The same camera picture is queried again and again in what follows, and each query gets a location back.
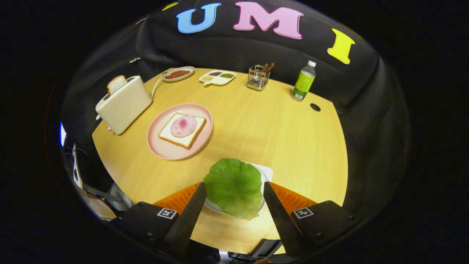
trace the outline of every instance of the utensil holder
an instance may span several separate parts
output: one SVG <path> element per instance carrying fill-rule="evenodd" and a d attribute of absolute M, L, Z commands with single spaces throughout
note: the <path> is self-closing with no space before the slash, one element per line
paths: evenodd
<path fill-rule="evenodd" d="M 247 87 L 262 91 L 269 81 L 270 71 L 262 72 L 263 65 L 254 65 L 249 68 Z"/>

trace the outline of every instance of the wooden table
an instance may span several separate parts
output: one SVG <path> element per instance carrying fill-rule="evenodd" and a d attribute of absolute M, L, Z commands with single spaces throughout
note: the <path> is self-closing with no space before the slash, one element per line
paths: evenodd
<path fill-rule="evenodd" d="M 237 158 L 272 168 L 272 182 L 316 202 L 332 200 L 342 205 L 348 179 L 347 150 L 333 104 L 311 93 L 297 102 L 290 97 L 291 85 L 272 79 L 263 91 L 249 89 L 246 73 L 237 73 L 225 86 L 204 87 L 198 79 L 211 70 L 197 68 L 185 80 L 158 84 L 153 103 L 122 135 L 109 132 L 105 122 L 96 128 L 96 149 L 122 191 L 133 202 L 154 203 L 203 181 L 221 158 Z M 150 94 L 160 77 L 145 83 Z M 148 128 L 163 110 L 182 103 L 197 103 L 212 113 L 212 135 L 195 156 L 180 161 L 161 159 L 147 145 Z M 313 110 L 310 103 L 321 111 Z M 267 206 L 251 221 L 204 206 L 191 239 L 246 254 L 262 239 L 280 237 Z M 276 254 L 284 252 L 282 246 Z"/>

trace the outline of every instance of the table grommet hole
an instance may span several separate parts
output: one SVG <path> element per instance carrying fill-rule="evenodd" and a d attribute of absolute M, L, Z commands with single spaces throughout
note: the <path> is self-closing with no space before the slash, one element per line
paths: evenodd
<path fill-rule="evenodd" d="M 310 106 L 311 106 L 311 108 L 313 108 L 314 110 L 316 110 L 318 112 L 321 111 L 321 108 L 317 104 L 311 103 Z"/>

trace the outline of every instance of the toaster cord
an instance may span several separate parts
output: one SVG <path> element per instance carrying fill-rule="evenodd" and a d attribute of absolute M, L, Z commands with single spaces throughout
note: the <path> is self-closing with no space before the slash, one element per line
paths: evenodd
<path fill-rule="evenodd" d="M 153 91 L 151 92 L 151 98 L 153 98 L 153 95 L 155 94 L 155 90 L 156 90 L 156 85 L 159 83 L 159 81 L 161 81 L 163 79 L 163 77 L 161 77 L 160 79 L 158 79 L 158 81 L 156 81 L 155 83 L 155 86 L 153 86 Z"/>

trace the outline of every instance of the pink plate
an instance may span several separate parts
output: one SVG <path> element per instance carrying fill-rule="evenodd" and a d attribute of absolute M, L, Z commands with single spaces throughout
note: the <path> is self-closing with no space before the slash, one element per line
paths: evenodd
<path fill-rule="evenodd" d="M 164 141 L 158 137 L 159 132 L 175 113 L 204 117 L 207 120 L 192 147 L 183 147 Z M 150 125 L 147 133 L 147 143 L 150 150 L 158 157 L 166 160 L 182 160 L 199 152 L 206 144 L 212 133 L 213 120 L 210 111 L 199 104 L 179 104 L 161 112 Z"/>

